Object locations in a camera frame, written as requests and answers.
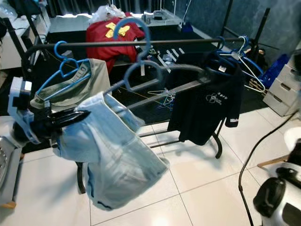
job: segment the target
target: black t-shirt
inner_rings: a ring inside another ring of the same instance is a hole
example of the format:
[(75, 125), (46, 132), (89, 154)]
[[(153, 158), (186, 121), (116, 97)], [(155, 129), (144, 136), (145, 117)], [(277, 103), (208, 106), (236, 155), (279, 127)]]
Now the black t-shirt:
[[(188, 53), (180, 55), (177, 64), (209, 66), (218, 72), (211, 74), (208, 85), (181, 92), (175, 96), (168, 131), (180, 131), (179, 140), (190, 140), (203, 145), (211, 137), (220, 121), (226, 119), (227, 127), (238, 125), (244, 76), (238, 64), (229, 66), (219, 61), (216, 53)], [(172, 89), (198, 78), (197, 72), (172, 71), (166, 87)]]

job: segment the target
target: white logo print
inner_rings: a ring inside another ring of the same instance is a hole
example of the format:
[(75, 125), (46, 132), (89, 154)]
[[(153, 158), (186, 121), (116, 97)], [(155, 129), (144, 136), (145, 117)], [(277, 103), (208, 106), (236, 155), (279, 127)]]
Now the white logo print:
[(222, 101), (219, 99), (219, 97), (224, 98), (225, 100), (228, 99), (225, 95), (221, 93), (213, 93), (211, 95), (207, 95), (206, 100), (211, 104), (218, 103), (219, 105), (222, 105)]

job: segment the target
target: white drawer unit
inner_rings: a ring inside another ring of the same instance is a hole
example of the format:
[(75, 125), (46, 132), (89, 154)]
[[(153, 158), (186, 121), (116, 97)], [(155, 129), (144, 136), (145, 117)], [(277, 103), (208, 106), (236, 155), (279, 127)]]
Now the white drawer unit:
[(292, 106), (288, 106), (276, 95), (268, 92), (263, 101), (280, 116), (290, 115), (297, 109), (297, 100)]
[(269, 91), (288, 106), (291, 106), (298, 98), (298, 92), (278, 78), (275, 79)]
[(277, 79), (294, 90), (300, 89), (300, 85), (301, 85), (300, 73), (298, 73), (295, 69), (291, 68), (289, 65), (284, 65)]

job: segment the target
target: light blue denim jeans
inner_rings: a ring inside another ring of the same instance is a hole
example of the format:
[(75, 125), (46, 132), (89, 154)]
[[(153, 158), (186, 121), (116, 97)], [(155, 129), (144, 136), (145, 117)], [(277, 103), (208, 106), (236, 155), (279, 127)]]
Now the light blue denim jeans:
[(91, 114), (64, 129), (57, 155), (86, 162), (86, 190), (103, 210), (126, 205), (153, 186), (169, 162), (159, 158), (135, 132), (144, 122), (103, 92), (83, 101), (78, 110)]

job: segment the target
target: red shirt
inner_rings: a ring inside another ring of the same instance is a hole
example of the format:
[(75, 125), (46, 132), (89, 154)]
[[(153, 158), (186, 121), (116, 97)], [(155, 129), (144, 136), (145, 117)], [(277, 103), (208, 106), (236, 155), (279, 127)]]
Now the red shirt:
[[(135, 38), (143, 38), (144, 32), (139, 29), (135, 23), (128, 23), (130, 29), (126, 32), (125, 36), (118, 35), (118, 39), (107, 38), (105, 35), (110, 30), (106, 25), (109, 23), (117, 24), (121, 20), (118, 17), (114, 17), (108, 21), (100, 21), (91, 24), (87, 29), (86, 41), (87, 42), (101, 42), (101, 41), (134, 41)], [(136, 61), (137, 52), (134, 46), (115, 46), (115, 47), (93, 47), (87, 48), (88, 58), (101, 59), (106, 61), (108, 73), (111, 72), (115, 57), (118, 55), (128, 55), (131, 62)]]

